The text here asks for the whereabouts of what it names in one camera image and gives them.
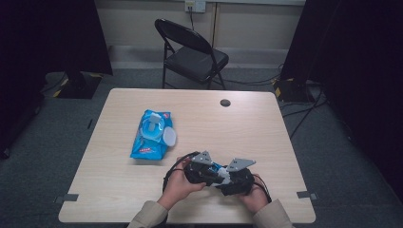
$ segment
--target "wet wipes package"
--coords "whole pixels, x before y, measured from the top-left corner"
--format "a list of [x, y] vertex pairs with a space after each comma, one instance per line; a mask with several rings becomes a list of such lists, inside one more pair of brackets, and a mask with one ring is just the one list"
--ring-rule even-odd
[[175, 145], [175, 142], [171, 113], [148, 109], [140, 119], [130, 158], [161, 160], [168, 146]]

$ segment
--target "beige wall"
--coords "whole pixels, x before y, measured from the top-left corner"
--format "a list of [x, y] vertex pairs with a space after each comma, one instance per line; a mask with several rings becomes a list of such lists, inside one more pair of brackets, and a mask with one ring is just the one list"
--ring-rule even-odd
[[[191, 27], [184, 3], [178, 1], [96, 1], [109, 46], [159, 48], [154, 28], [157, 18]], [[195, 30], [210, 42], [214, 31], [215, 3], [206, 13], [194, 13]], [[288, 49], [303, 6], [218, 3], [216, 48]]]

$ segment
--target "gray carpet floor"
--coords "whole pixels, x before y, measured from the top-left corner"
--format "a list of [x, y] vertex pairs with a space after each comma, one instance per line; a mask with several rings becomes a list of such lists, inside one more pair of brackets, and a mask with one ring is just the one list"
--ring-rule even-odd
[[[277, 69], [228, 68], [224, 79], [257, 82], [272, 78]], [[52, 86], [63, 73], [47, 76]], [[91, 100], [56, 99], [46, 92], [40, 113], [27, 125], [0, 161], [0, 227], [124, 227], [124, 224], [64, 224], [58, 220], [67, 193], [107, 94], [114, 87], [159, 88], [161, 69], [115, 69], [105, 76]], [[174, 74], [179, 88], [204, 89]], [[271, 85], [226, 82], [230, 90], [273, 92]], [[310, 87], [315, 97], [319, 87]], [[325, 101], [321, 95], [320, 102]], [[310, 107], [278, 102], [282, 114]], [[284, 118], [291, 134], [304, 113]], [[327, 104], [315, 108], [292, 138], [300, 169], [313, 201], [317, 220], [296, 227], [402, 227], [403, 206], [374, 164], [349, 141], [348, 126]]]

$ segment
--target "black round hole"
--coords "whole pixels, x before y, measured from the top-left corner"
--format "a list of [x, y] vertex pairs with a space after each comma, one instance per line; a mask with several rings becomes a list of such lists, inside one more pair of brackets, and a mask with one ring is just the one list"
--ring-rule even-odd
[[221, 106], [229, 106], [229, 105], [231, 105], [231, 102], [226, 99], [222, 99], [220, 101], [220, 104], [221, 104]]

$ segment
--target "hand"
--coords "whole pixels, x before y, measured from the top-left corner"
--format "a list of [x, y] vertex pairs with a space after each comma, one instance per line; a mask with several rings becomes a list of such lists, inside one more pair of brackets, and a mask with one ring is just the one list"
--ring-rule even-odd
[[[257, 177], [255, 177], [255, 182], [259, 183], [260, 185], [263, 185], [261, 180]], [[263, 208], [265, 205], [267, 205], [269, 202], [267, 201], [266, 195], [263, 192], [263, 189], [261, 189], [257, 185], [253, 185], [251, 191], [247, 196], [243, 194], [238, 194], [237, 197], [246, 205], [246, 208], [253, 214], [256, 214], [261, 208]]]
[[205, 186], [203, 183], [190, 183], [183, 173], [183, 168], [190, 163], [190, 159], [186, 158], [180, 162], [169, 177], [168, 184], [163, 191], [163, 195], [158, 199], [158, 203], [166, 210], [170, 210], [177, 202], [189, 196], [192, 192], [201, 191]]

